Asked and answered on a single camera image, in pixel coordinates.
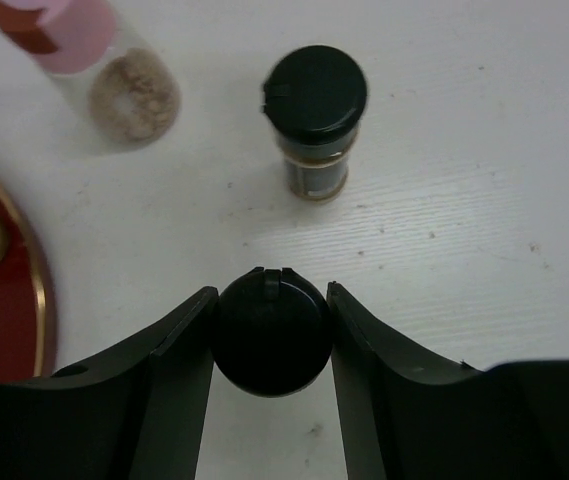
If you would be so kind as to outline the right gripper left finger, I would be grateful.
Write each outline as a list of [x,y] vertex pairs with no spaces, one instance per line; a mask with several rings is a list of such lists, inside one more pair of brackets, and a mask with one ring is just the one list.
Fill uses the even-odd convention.
[[0,479],[191,479],[218,293],[50,377],[0,384]]

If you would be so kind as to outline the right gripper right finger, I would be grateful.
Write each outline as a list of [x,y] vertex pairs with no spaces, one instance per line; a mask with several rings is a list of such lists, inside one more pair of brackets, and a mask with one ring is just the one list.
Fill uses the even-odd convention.
[[569,360],[486,371],[438,355],[342,285],[327,301],[352,479],[569,479]]

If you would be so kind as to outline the black cap spice bottle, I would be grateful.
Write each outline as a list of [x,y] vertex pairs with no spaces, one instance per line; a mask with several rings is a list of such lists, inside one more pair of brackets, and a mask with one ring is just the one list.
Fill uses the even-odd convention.
[[262,94],[291,191],[312,201],[336,196],[368,101],[361,67],[335,47],[305,46],[277,62]]

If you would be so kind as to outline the pink cap spice jar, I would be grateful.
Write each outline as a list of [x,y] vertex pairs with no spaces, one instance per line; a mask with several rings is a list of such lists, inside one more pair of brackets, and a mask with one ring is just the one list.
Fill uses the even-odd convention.
[[103,145],[142,148],[177,120],[173,74],[108,1],[0,1],[0,33],[49,77]]

